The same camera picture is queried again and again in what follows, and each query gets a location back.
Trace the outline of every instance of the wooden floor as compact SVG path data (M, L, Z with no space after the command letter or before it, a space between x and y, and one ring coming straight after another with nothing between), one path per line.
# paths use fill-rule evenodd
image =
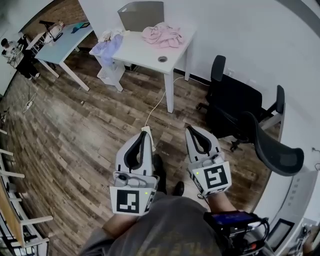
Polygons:
M76 255L91 231L112 215L109 186L116 152L141 131L165 89L161 74L139 67L124 73L120 81L124 90L118 92L96 78L99 64L84 52L72 54L67 64L88 85L88 92L63 70L57 68L60 78L55 78L37 64L41 76L29 81L17 73L0 103L1 110L10 107L3 127L8 136L0 136L2 148L14 153L4 156L8 170L25 174L25 179L14 180L23 206L30 218L54 218L37 225L50 237L50 256ZM32 107L22 113L21 96L26 103L28 86L30 96L37 94ZM185 128L206 128L204 113L195 109L205 101L206 90L196 81L178 79L173 113L167 112L164 97L148 121L156 152L164 161L169 191L183 180L185 195L192 198L197 190L186 171ZM249 211L259 200L270 171L252 145L241 145L231 153L230 139L220 143L232 171L227 195L238 209Z

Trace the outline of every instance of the gray bin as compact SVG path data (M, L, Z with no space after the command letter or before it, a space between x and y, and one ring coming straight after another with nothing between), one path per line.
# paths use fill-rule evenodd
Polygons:
M118 10L118 14L125 30L142 32L165 21L164 2L130 2Z

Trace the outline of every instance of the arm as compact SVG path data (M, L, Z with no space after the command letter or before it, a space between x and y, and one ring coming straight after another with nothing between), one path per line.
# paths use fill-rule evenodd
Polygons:
M103 225L102 229L112 238L117 239L131 228L137 219L137 216L115 214Z
M207 199L210 206L210 210L214 214L218 214L221 212L232 212L237 210L229 201L224 192L211 194L207 197Z

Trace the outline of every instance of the pink towel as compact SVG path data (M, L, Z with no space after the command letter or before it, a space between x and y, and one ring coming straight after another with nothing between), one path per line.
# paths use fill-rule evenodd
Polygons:
M178 48L184 43L184 37L180 34L180 28L172 28L165 22L155 26L148 26L142 31L143 39L157 48Z

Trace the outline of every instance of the black shoe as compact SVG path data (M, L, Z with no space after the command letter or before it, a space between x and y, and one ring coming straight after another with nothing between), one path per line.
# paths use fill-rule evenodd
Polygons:
M158 154L153 155L152 163L156 172L164 171L164 162L162 162L161 156Z
M182 181L179 181L175 185L172 195L182 197L182 195L184 194L184 191L185 191L185 184Z

